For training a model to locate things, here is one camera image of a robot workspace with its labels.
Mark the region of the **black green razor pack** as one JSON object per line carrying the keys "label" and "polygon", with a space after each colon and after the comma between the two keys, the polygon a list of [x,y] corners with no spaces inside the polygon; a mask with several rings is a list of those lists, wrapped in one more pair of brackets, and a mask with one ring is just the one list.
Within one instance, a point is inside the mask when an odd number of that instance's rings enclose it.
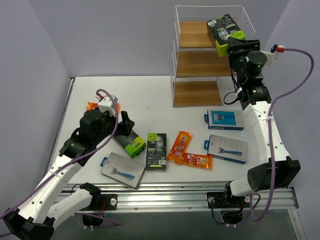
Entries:
{"label": "black green razor pack", "polygon": [[128,136],[118,135],[113,139],[132,159],[137,157],[146,147],[146,142],[134,130]]}

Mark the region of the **tall green black razor box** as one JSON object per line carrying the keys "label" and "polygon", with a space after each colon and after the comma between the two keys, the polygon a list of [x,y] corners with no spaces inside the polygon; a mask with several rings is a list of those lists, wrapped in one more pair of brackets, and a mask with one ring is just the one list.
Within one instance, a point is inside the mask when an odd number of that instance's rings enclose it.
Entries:
{"label": "tall green black razor box", "polygon": [[206,22],[207,33],[212,40],[216,52],[220,57],[228,54],[228,38],[232,37],[238,40],[245,40],[246,34],[237,25],[230,14],[217,17]]}

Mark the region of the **small black green razor box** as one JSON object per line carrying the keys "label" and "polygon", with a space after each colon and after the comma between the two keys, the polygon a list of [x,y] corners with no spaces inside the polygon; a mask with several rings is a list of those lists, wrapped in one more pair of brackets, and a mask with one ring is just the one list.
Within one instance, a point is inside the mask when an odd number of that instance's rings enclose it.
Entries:
{"label": "small black green razor box", "polygon": [[167,134],[148,133],[146,142],[147,171],[166,171],[167,169]]}

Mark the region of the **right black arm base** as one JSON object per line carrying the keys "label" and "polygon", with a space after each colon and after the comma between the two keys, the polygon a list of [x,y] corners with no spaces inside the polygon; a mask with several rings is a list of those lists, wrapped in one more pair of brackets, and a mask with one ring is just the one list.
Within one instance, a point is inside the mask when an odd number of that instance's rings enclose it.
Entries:
{"label": "right black arm base", "polygon": [[224,209],[232,206],[230,199],[223,192],[207,192],[206,200],[208,208]]}

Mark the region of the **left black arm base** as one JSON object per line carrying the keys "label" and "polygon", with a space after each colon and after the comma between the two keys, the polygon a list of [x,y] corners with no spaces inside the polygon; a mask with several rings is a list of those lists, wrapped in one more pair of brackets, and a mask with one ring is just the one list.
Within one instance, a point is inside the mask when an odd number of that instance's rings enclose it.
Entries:
{"label": "left black arm base", "polygon": [[114,193],[101,195],[101,207],[102,211],[114,211],[117,209],[118,195]]}

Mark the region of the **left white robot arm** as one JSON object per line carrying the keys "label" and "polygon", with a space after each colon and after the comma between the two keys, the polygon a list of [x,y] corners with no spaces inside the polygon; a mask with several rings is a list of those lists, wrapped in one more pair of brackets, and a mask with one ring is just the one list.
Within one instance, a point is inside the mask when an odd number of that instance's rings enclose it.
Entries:
{"label": "left white robot arm", "polygon": [[10,233],[21,240],[49,240],[55,229],[76,212],[97,209],[102,201],[101,190],[91,183],[82,184],[58,203],[54,201],[89,158],[103,147],[101,142],[107,144],[113,136],[128,136],[134,124],[126,111],[115,116],[98,109],[86,111],[36,189],[0,217]]}

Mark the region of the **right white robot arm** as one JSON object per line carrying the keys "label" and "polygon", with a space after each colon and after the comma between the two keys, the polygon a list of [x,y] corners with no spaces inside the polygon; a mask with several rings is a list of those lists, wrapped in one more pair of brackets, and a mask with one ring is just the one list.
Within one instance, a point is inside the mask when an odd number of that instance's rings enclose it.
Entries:
{"label": "right white robot arm", "polygon": [[260,50],[259,40],[227,40],[229,66],[241,108],[247,115],[257,142],[258,164],[245,177],[229,183],[223,203],[234,206],[240,197],[262,190],[287,188],[301,169],[285,148],[271,110],[272,99],[263,83],[262,69],[276,55]]}

